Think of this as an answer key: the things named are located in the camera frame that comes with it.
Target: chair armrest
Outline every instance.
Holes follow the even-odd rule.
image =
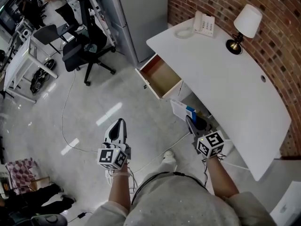
[[[75,48],[73,48],[63,56],[63,61],[70,59],[72,56],[76,55],[81,49],[82,49],[82,45],[79,44],[78,46],[76,46]]]

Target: standing person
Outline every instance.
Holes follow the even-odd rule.
[[[49,2],[69,26],[74,25],[73,30],[69,32],[70,34],[76,36],[76,31],[83,29],[83,27],[79,26],[78,21],[75,19],[74,12],[66,0],[45,0],[45,2]]]
[[[215,195],[192,175],[174,173],[176,160],[167,151],[159,169],[146,177],[131,203],[125,163],[113,174],[109,201],[86,226],[276,226],[253,194],[239,193],[217,157],[207,159],[207,166]]]
[[[12,222],[13,218],[13,216],[10,216],[12,213],[16,213],[18,217],[22,215],[24,218],[31,218],[36,214],[60,214],[71,208],[75,203],[75,199],[62,195],[62,201],[56,201],[46,206],[42,205],[54,195],[62,192],[63,189],[60,186],[52,184],[35,192],[12,195],[5,200],[0,197],[0,223],[7,222],[3,225],[10,225],[9,223]]]
[[[34,5],[30,0],[17,0],[16,4],[21,14],[31,22],[36,30],[44,27],[45,24],[40,16],[39,7]]]

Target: box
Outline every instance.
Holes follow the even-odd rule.
[[[187,106],[180,101],[177,100],[170,100],[171,107],[173,109],[173,113],[182,119],[183,121],[186,121],[186,116],[190,116],[194,122],[196,122],[197,113],[196,110],[191,108],[190,106]]]

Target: hand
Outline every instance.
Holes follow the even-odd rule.
[[[0,207],[4,207],[5,206],[5,201],[4,199],[0,196]]]

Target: white telephone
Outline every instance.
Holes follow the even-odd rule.
[[[215,17],[197,11],[194,18],[193,30],[202,35],[213,37],[214,22]]]
[[[175,37],[179,39],[190,38],[195,32],[209,37],[213,37],[215,17],[203,14],[200,11],[196,11],[193,27],[181,28],[174,32]]]

